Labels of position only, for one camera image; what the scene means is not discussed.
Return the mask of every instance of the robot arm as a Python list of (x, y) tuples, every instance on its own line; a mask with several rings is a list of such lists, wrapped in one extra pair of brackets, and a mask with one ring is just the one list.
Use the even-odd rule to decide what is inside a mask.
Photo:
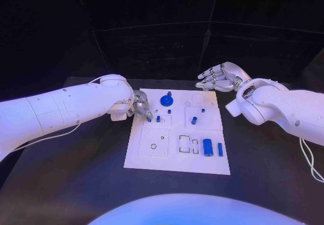
[(226, 105), (232, 116), (245, 115), (257, 125), (268, 120), (300, 138), (324, 145), (324, 94), (288, 90), (267, 79), (251, 79), (242, 68), (226, 62), (200, 75), (196, 87), (203, 90), (235, 90), (236, 99)]
[(32, 139), (105, 113), (113, 121), (126, 120), (134, 113), (153, 118), (146, 93), (133, 91), (120, 75), (104, 76), (100, 84), (82, 84), (0, 102), (0, 161)]

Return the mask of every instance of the white cable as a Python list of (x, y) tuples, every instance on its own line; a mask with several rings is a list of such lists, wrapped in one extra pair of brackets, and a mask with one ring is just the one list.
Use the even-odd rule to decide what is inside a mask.
[(92, 83), (94, 81), (97, 81), (100, 78), (103, 78), (104, 76), (100, 76), (95, 80), (92, 80), (90, 83)]
[(62, 134), (62, 135), (56, 135), (56, 136), (54, 136), (54, 137), (44, 138), (44, 139), (35, 141), (33, 143), (31, 143), (31, 144), (22, 146), (20, 148), (15, 149), (12, 152), (15, 152), (15, 151), (19, 150), (19, 149), (23, 149), (25, 147), (31, 146), (32, 144), (35, 144), (35, 143), (38, 143), (38, 142), (41, 142), (41, 141), (44, 141), (44, 140), (48, 140), (48, 139), (51, 139), (51, 138), (61, 137), (61, 136), (65, 136), (65, 135), (71, 134), (71, 133), (77, 130), (77, 128), (80, 127), (80, 125), (75, 127), (75, 129), (74, 129), (71, 132), (68, 132), (68, 133), (65, 133), (65, 134)]
[[(304, 143), (304, 145), (306, 145), (306, 147), (307, 147), (307, 149), (308, 149), (308, 151), (310, 151), (310, 154), (311, 154), (311, 162), (310, 162), (310, 159), (308, 159), (308, 157), (307, 157), (307, 155), (306, 155), (306, 150), (304, 150), (304, 147), (303, 147), (303, 143)], [(307, 145), (307, 143), (306, 143), (306, 140), (301, 139), (301, 138), (300, 138), (300, 144), (301, 144), (301, 149), (303, 149), (303, 153), (304, 153), (304, 155), (306, 155), (306, 159), (307, 159), (308, 165), (310, 165), (310, 167), (311, 167), (311, 174), (313, 174), (313, 177), (314, 177), (314, 179), (316, 179), (317, 181), (320, 181), (320, 182), (324, 183), (324, 178), (323, 178), (323, 176), (320, 175), (320, 173), (317, 172), (317, 170), (316, 170), (316, 168), (314, 168), (314, 155), (313, 155), (313, 151), (311, 151), (311, 149), (310, 149), (310, 147), (308, 147), (308, 145)]]

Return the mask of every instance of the black table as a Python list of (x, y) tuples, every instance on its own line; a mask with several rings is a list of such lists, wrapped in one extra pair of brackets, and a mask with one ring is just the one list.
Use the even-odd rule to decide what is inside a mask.
[[(71, 77), (65, 86), (90, 80)], [(190, 81), (128, 82), (134, 89), (198, 90)], [(225, 105), (235, 92), (216, 96), (231, 176), (123, 168), (133, 118), (113, 122), (105, 115), (72, 134), (26, 148), (0, 190), (0, 223), (87, 224), (140, 198), (196, 193), (234, 198), (321, 224), (324, 184), (313, 179), (298, 138), (274, 122), (255, 126), (242, 115), (231, 116)], [(313, 143), (310, 147), (324, 173), (324, 147)]]

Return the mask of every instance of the white pegboard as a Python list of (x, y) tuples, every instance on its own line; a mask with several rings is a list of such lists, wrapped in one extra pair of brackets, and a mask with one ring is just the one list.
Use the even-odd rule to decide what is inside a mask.
[[(141, 89), (141, 91), (149, 96), (154, 119), (150, 123), (146, 116), (134, 116), (124, 167), (231, 175), (216, 93), (160, 89)], [(160, 99), (169, 91), (173, 94), (173, 105), (164, 107)], [(202, 108), (206, 111), (198, 117), (196, 126), (192, 125), (190, 117), (202, 112)], [(190, 137), (190, 144), (198, 140), (198, 154), (193, 153), (193, 147), (190, 152), (180, 152), (182, 135)], [(212, 157), (205, 156), (203, 139), (206, 138), (213, 144)], [(224, 157), (218, 156), (218, 143), (224, 145)]]

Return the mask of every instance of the robotic hand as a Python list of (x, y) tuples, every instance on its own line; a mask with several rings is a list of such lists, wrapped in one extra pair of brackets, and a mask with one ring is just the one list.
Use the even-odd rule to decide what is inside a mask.
[(0, 102), (0, 161), (32, 139), (107, 113), (113, 121), (133, 114), (153, 119), (147, 95), (133, 90), (127, 79), (116, 74), (97, 79), (100, 84), (91, 82)]
[(238, 92), (236, 99), (226, 105), (234, 117), (244, 114), (257, 125), (271, 120), (290, 134), (324, 145), (324, 94), (288, 90), (268, 79), (251, 79), (231, 62), (212, 67), (198, 78), (203, 79), (198, 88)]

